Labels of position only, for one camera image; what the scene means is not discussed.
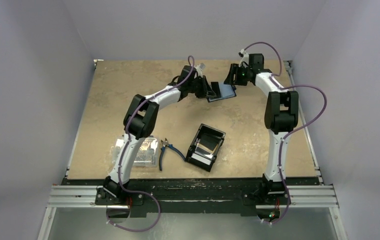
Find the dark credit card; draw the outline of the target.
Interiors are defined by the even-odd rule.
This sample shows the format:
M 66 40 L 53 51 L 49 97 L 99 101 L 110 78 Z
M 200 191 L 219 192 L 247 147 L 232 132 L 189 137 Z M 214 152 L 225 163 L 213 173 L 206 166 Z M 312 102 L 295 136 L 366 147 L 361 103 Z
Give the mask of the dark credit card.
M 217 81 L 211 82 L 211 89 L 212 89 L 212 94 L 210 96 L 211 99 L 217 99 L 222 96 L 219 82 Z

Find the blue leather card holder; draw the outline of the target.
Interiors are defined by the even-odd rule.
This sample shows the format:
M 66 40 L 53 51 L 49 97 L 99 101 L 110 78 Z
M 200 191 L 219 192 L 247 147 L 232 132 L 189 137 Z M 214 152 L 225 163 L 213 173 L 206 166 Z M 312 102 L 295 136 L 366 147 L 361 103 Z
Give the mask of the blue leather card holder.
M 207 101 L 209 103 L 225 100 L 229 98 L 234 98 L 237 96 L 236 87 L 234 85 L 228 85 L 228 84 L 224 84 L 223 82 L 219 82 L 219 87 L 220 87 L 221 97 L 215 98 L 215 99 L 207 98 Z

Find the black plastic card box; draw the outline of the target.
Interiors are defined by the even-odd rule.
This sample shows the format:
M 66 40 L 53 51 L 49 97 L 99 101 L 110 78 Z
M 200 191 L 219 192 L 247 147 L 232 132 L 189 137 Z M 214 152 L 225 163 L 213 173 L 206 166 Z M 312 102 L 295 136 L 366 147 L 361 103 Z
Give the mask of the black plastic card box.
M 224 143 L 225 136 L 226 133 L 224 131 L 201 123 L 188 148 L 185 162 L 210 172 Z M 192 154 L 198 154 L 211 159 L 211 165 L 205 165 L 193 159 Z

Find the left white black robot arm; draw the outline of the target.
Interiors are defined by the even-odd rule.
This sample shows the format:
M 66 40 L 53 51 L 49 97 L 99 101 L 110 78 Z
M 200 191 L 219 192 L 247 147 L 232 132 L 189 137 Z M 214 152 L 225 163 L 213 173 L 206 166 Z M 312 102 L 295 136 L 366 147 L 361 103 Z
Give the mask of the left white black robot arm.
M 117 154 L 113 168 L 99 188 L 96 204 L 102 200 L 114 205 L 124 205 L 133 194 L 141 191 L 129 190 L 131 170 L 144 140 L 154 131 L 159 110 L 181 101 L 188 94 L 204 94 L 205 65 L 186 65 L 181 74 L 163 89 L 149 95 L 136 94 L 125 114 L 123 145 Z

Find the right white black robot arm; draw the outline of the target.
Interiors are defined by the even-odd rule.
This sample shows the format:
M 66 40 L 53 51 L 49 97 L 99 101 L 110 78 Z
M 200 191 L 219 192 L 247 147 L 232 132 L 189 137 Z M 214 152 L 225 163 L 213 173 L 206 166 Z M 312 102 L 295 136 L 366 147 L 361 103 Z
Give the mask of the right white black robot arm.
M 299 122 L 299 94 L 285 89 L 264 67 L 263 54 L 243 51 L 239 56 L 240 62 L 231 64 L 224 83 L 232 86 L 252 83 L 267 97 L 264 125 L 269 133 L 268 160 L 259 188 L 250 197 L 270 204 L 287 193 L 285 163 L 290 133 Z

